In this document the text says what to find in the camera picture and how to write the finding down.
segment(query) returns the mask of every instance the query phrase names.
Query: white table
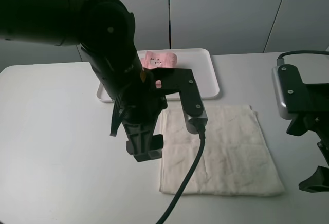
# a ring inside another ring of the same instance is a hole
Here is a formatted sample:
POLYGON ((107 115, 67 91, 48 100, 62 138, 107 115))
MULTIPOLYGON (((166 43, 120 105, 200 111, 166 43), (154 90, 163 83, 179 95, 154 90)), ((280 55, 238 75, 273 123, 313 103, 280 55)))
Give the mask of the white table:
MULTIPOLYGON (((277 165, 279 197, 184 196, 166 223, 328 223, 329 196, 298 190, 326 166, 318 137, 285 133, 271 82, 278 53, 213 57, 218 104, 249 104, 277 165)), ((329 82, 329 58, 287 57, 305 82, 329 82)), ((0 74, 0 220, 5 224, 155 223, 172 196, 158 192, 160 160, 137 163, 112 104, 97 100, 89 63, 12 66, 0 74)))

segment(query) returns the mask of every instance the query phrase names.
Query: pink object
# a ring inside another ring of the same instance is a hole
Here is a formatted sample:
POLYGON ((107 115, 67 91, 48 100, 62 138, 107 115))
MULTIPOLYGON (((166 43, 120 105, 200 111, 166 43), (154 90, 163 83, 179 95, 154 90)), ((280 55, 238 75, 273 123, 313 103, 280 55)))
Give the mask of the pink object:
MULTIPOLYGON (((153 53, 146 52, 145 58, 140 59, 142 66, 147 69, 154 69, 157 67, 175 68, 177 65, 177 55, 174 53, 153 53)), ((161 81, 156 81, 156 87, 161 88, 161 81)))

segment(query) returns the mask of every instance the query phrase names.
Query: white tray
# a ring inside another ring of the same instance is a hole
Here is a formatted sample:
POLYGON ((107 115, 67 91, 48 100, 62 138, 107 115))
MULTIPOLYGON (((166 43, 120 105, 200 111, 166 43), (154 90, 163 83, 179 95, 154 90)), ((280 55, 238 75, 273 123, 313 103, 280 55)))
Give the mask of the white tray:
MULTIPOLYGON (((210 54, 201 48, 150 50, 152 52, 172 52, 177 55, 176 68, 190 68, 199 87, 201 98, 214 99, 220 88, 211 62, 210 54)), ((138 56, 145 57, 146 51, 138 51, 138 56)), ((102 102, 112 102, 102 84, 99 84, 97 98, 102 102)), ((167 100, 179 100, 179 93, 167 95, 167 100)))

